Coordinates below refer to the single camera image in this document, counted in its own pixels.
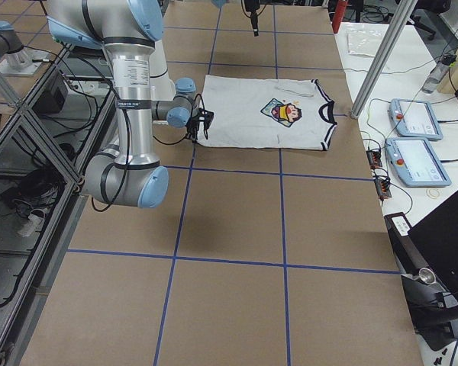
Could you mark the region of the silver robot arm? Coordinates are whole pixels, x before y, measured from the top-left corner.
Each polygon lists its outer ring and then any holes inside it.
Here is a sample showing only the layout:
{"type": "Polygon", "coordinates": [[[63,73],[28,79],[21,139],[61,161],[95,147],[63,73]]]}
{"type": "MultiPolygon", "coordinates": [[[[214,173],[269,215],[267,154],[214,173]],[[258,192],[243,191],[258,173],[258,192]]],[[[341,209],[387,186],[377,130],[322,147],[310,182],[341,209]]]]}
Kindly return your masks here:
{"type": "MultiPolygon", "coordinates": [[[[58,41],[102,50],[110,44],[155,48],[164,34],[169,1],[48,1],[47,23],[58,41]]],[[[22,52],[24,44],[7,21],[0,21],[0,59],[22,52]]]]}
{"type": "Polygon", "coordinates": [[[51,1],[47,11],[54,38],[101,50],[112,75],[118,132],[88,163],[87,193],[108,207],[157,207],[169,172],[154,152],[153,122],[185,128],[185,138],[196,142],[214,118],[191,78],[169,78],[159,2],[51,1]]]}

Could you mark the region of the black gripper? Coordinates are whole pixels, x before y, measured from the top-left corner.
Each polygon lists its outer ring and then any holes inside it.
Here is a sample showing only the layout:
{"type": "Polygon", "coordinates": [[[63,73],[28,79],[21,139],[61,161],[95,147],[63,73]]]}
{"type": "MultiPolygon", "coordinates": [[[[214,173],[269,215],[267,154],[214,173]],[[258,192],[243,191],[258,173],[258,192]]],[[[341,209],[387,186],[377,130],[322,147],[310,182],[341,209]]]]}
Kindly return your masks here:
{"type": "Polygon", "coordinates": [[[192,143],[198,142],[198,132],[202,131],[202,136],[208,139],[208,130],[214,120],[214,113],[204,108],[198,108],[198,113],[191,117],[186,124],[186,138],[192,143]]]}
{"type": "Polygon", "coordinates": [[[250,18],[253,35],[259,36],[259,25],[258,25],[258,11],[260,9],[259,0],[241,0],[241,7],[244,14],[250,18]]]}

